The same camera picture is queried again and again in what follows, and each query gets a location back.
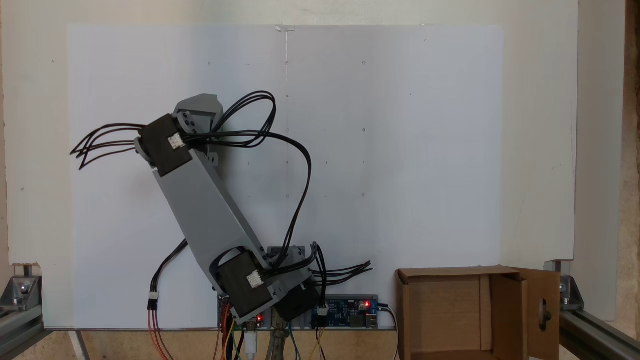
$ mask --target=orange wire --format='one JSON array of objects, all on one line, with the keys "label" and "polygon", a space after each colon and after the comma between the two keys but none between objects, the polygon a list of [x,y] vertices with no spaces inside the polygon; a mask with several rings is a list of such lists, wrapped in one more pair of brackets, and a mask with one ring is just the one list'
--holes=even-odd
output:
[{"label": "orange wire", "polygon": [[158,336],[158,338],[160,338],[160,342],[158,343],[158,346],[162,345],[162,348],[164,349],[164,352],[166,352],[165,356],[168,357],[169,359],[173,360],[173,358],[171,357],[171,353],[169,352],[169,349],[166,348],[166,345],[164,344],[164,341],[162,340],[162,332],[160,331],[160,325],[158,325],[158,312],[154,311],[153,312],[153,321],[154,321],[154,327],[157,329],[156,330],[156,334]]},{"label": "orange wire", "polygon": [[218,335],[216,335],[216,350],[213,352],[213,360],[216,360],[216,355],[218,355],[218,343],[220,342],[220,331],[216,331]]},{"label": "orange wire", "polygon": [[158,354],[160,354],[160,356],[162,356],[160,348],[156,345],[156,342],[154,341],[154,336],[151,333],[151,310],[147,311],[147,325],[149,326],[149,338],[151,338],[151,342],[154,344],[154,348],[156,348],[156,351],[158,351]]},{"label": "orange wire", "polygon": [[162,356],[163,360],[169,360],[167,356],[164,354],[164,351],[160,347],[160,340],[158,339],[158,331],[157,331],[157,323],[156,318],[154,316],[154,311],[151,312],[151,324],[153,325],[154,335],[156,336],[156,345],[158,346],[158,350],[160,350],[160,356]]},{"label": "orange wire", "polygon": [[[229,312],[229,308],[230,307],[231,307],[231,305],[229,305],[229,304],[225,305],[225,312],[224,312],[224,314],[222,316],[222,322],[220,323],[220,324],[222,324],[222,342],[223,343],[225,342],[225,334],[227,333],[225,331],[225,328],[227,327],[227,314]],[[225,356],[227,356],[227,355],[225,354],[224,346],[222,346],[222,347],[223,347],[223,352],[222,352],[222,355],[220,355],[220,360],[225,360]]]}]

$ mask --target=microcontroller board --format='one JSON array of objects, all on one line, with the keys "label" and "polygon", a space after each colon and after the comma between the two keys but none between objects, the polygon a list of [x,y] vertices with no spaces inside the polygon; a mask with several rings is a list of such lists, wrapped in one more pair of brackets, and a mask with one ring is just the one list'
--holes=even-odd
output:
[{"label": "microcontroller board", "polygon": [[318,315],[318,308],[311,310],[311,328],[348,327],[351,329],[378,328],[378,296],[376,295],[327,295],[326,321]]}]

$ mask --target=open cardboard box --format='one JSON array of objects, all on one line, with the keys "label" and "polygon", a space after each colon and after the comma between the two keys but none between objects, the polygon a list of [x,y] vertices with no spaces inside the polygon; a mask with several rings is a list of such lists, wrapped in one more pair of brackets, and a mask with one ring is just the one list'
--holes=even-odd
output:
[{"label": "open cardboard box", "polygon": [[397,271],[401,360],[558,360],[560,274],[476,266]]}]

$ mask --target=white backdrop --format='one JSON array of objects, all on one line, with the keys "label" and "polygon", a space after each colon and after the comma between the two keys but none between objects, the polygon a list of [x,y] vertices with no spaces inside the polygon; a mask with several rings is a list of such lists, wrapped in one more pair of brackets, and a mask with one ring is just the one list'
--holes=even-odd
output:
[{"label": "white backdrop", "polygon": [[[500,261],[501,27],[72,26],[68,43],[73,145],[103,124],[149,123],[196,94],[228,108],[273,92],[273,131],[305,145],[314,164],[294,243],[319,242],[330,268],[370,259],[375,269],[330,293],[393,303],[396,268]],[[243,110],[233,128],[259,127],[268,109]],[[222,161],[260,240],[281,244],[304,159],[272,140]],[[148,284],[180,230],[134,153],[77,165],[76,328],[144,328]],[[188,251],[160,292],[163,327],[216,323],[215,294]]]}]

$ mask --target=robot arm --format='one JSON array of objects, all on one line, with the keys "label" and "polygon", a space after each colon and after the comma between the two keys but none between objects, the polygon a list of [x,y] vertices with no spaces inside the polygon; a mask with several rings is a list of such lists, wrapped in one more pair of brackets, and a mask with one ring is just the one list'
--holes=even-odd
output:
[{"label": "robot arm", "polygon": [[[261,278],[272,260],[220,179],[218,155],[210,145],[196,148],[182,140],[209,133],[222,115],[216,95],[192,97],[140,130],[135,148],[152,167],[200,268],[218,294],[230,297],[236,322],[271,306],[290,321],[318,304],[312,274],[305,266]],[[304,260],[300,249],[291,248],[282,267]]]}]

